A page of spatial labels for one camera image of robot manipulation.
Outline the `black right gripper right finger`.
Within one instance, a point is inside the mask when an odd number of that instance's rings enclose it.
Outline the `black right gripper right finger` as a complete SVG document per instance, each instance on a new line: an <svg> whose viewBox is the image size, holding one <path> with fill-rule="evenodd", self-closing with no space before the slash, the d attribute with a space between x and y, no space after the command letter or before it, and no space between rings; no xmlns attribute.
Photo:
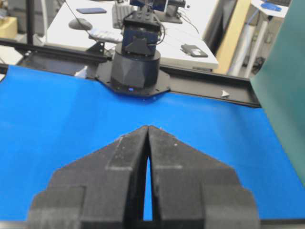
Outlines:
<svg viewBox="0 0 305 229"><path fill-rule="evenodd" d="M148 136L159 228L260 228L254 197L232 167L155 126Z"/></svg>

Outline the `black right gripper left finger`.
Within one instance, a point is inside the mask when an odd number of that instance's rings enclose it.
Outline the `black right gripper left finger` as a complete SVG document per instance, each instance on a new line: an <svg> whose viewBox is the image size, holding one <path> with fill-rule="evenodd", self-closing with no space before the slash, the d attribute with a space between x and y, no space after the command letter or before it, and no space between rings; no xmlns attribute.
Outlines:
<svg viewBox="0 0 305 229"><path fill-rule="evenodd" d="M148 126L57 169L30 206L30 229L122 229L141 203Z"/></svg>

